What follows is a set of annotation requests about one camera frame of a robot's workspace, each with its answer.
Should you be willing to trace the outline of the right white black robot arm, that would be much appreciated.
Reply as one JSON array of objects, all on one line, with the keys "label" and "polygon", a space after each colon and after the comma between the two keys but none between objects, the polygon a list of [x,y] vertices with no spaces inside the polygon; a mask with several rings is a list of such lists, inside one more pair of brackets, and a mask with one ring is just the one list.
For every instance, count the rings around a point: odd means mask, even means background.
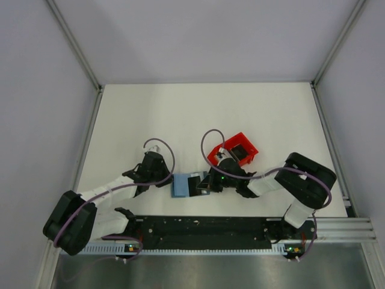
[{"label": "right white black robot arm", "polygon": [[299,153],[289,154],[282,166],[259,175],[246,172],[225,149],[220,149],[215,158],[217,165],[211,165],[197,188],[216,193],[224,188],[234,188],[242,197],[251,199],[272,191],[286,190],[294,200],[280,224],[285,237],[295,238],[302,232],[306,219],[331,202],[336,174]]}]

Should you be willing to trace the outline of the blue leather card holder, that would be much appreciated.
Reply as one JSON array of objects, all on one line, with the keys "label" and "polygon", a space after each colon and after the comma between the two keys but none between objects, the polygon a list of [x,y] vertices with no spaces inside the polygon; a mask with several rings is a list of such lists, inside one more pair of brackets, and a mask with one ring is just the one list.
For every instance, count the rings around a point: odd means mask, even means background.
[{"label": "blue leather card holder", "polygon": [[[189,197],[187,179],[190,176],[200,176],[200,180],[202,180],[207,174],[208,174],[207,171],[174,174],[173,182],[171,184],[171,197],[172,198]],[[206,193],[205,191],[202,191],[201,196],[208,196],[208,195],[210,195],[210,193]]]}]

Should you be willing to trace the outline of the black credit card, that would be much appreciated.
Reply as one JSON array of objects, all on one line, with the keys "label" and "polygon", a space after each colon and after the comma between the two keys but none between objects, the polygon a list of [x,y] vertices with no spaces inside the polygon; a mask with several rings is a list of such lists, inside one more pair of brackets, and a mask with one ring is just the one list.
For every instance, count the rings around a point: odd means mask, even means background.
[{"label": "black credit card", "polygon": [[200,176],[190,176],[187,181],[189,197],[201,196],[202,190],[198,188],[198,185],[200,184]]}]

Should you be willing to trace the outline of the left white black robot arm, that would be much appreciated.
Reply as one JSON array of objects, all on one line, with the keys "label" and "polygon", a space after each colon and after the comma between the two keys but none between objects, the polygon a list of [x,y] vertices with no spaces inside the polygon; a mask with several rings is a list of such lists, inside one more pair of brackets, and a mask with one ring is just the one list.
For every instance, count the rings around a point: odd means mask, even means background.
[{"label": "left white black robot arm", "polygon": [[151,186],[161,188],[172,180],[164,157],[157,151],[147,151],[141,163],[113,181],[83,193],[63,193],[43,234],[69,255],[80,253],[90,241],[98,239],[141,241],[136,217],[122,203]]}]

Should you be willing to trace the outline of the red plastic bin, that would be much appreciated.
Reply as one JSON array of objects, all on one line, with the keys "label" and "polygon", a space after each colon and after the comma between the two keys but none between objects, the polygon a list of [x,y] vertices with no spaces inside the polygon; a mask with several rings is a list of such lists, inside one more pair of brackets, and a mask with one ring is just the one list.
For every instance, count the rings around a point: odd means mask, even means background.
[{"label": "red plastic bin", "polygon": [[240,167],[251,164],[255,156],[259,153],[257,148],[245,136],[239,132],[233,137],[225,138],[221,136],[220,144],[214,147],[210,153],[203,155],[213,165],[218,166],[226,158],[235,160]]}]

